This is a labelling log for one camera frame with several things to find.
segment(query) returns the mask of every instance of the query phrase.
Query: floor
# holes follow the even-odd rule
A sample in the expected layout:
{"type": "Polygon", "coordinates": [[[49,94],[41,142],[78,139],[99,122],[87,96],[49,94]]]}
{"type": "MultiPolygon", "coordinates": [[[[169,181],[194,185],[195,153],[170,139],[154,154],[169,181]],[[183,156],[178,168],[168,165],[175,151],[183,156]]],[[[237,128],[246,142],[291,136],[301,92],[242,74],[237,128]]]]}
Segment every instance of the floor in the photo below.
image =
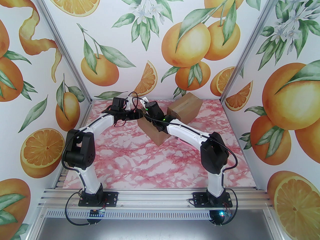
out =
{"type": "MultiPolygon", "coordinates": [[[[164,113],[167,112],[167,106],[171,102],[173,100],[158,100],[164,113]]],[[[95,101],[88,123],[97,118],[110,104],[111,101],[95,101]]],[[[225,173],[225,186],[255,186],[246,160],[218,99],[204,100],[198,116],[189,125],[207,133],[213,131],[220,133],[225,145],[236,154],[238,166],[225,173]]],[[[201,165],[197,150],[181,143],[173,136],[158,147],[138,127],[136,121],[128,121],[123,127],[106,129],[100,136],[95,136],[95,147],[95,171],[104,188],[207,187],[207,171],[201,165]]],[[[230,155],[228,166],[233,164],[234,159],[230,155]]],[[[81,187],[76,173],[69,171],[63,188],[81,187]]]]}
{"type": "MultiPolygon", "coordinates": [[[[84,223],[85,220],[74,220],[84,223]]],[[[46,218],[37,240],[272,240],[262,210],[239,210],[234,220],[214,226],[207,220],[107,220],[74,226],[65,218],[46,218]]]]}

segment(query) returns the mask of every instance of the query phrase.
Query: pink marble surface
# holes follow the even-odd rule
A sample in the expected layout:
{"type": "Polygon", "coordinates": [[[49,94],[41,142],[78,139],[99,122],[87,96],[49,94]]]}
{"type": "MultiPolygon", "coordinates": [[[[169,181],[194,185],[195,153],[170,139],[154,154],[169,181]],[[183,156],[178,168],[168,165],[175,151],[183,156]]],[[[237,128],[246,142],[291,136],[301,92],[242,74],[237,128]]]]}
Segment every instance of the pink marble surface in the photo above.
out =
{"type": "MultiPolygon", "coordinates": [[[[172,100],[158,100],[166,113],[172,100]]],[[[88,123],[99,116],[111,101],[95,101],[88,123]]],[[[225,173],[224,184],[230,187],[255,186],[248,165],[235,135],[217,99],[204,100],[198,116],[189,124],[193,128],[221,134],[222,139],[237,156],[238,166],[225,173]]],[[[123,127],[110,127],[95,136],[94,162],[98,179],[104,188],[203,188],[207,187],[207,171],[202,167],[200,153],[175,137],[157,146],[138,127],[137,121],[127,121],[123,127]]],[[[227,166],[234,164],[229,156],[227,166]]],[[[74,171],[69,171],[63,188],[81,188],[74,171]]]]}

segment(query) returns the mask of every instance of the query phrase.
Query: cardboard box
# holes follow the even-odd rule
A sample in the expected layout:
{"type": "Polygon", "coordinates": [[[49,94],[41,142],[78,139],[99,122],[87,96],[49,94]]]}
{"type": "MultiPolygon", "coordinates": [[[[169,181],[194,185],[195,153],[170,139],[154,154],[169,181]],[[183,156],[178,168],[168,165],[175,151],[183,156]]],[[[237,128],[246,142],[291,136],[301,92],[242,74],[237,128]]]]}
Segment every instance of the cardboard box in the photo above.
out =
{"type": "Polygon", "coordinates": [[[171,115],[184,124],[188,124],[198,115],[202,102],[202,99],[188,92],[168,106],[167,115],[171,115]]]}
{"type": "Polygon", "coordinates": [[[171,135],[166,134],[163,131],[158,131],[156,127],[153,126],[151,122],[149,122],[145,117],[137,120],[138,126],[144,133],[149,136],[149,138],[157,145],[160,146],[167,138],[171,135]]]}

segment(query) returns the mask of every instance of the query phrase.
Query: wall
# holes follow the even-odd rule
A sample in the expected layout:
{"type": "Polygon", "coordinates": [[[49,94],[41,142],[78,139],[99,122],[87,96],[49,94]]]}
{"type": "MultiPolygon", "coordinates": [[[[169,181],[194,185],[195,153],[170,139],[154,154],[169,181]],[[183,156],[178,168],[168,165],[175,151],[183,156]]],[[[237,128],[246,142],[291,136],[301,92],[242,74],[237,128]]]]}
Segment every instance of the wall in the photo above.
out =
{"type": "Polygon", "coordinates": [[[187,90],[201,98],[218,98],[231,70],[215,76],[236,65],[266,0],[43,2],[92,97],[135,90],[140,96],[173,98],[187,90]],[[204,21],[205,26],[198,25],[204,21]],[[181,36],[175,52],[180,31],[175,24],[181,22],[181,34],[190,31],[181,36]]]}
{"type": "Polygon", "coordinates": [[[0,0],[0,15],[0,239],[24,239],[60,173],[66,131],[88,101],[31,0],[0,0]]]}
{"type": "Polygon", "coordinates": [[[319,2],[277,2],[224,103],[256,184],[292,239],[320,238],[319,2]]]}

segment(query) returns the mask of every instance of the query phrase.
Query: vented metal panel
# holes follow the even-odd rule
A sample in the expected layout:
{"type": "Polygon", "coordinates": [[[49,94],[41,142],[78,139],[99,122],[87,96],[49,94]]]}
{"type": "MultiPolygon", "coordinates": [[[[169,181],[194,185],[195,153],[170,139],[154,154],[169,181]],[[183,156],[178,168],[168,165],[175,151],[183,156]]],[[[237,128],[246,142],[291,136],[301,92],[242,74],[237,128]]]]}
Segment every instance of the vented metal panel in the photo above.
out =
{"type": "MultiPolygon", "coordinates": [[[[172,210],[101,210],[103,217],[99,219],[105,220],[208,220],[209,212],[200,211],[172,211],[172,210]]],[[[72,209],[67,211],[68,217],[71,219],[89,219],[90,210],[72,209]]],[[[64,218],[64,209],[48,209],[46,218],[64,218]]]]}

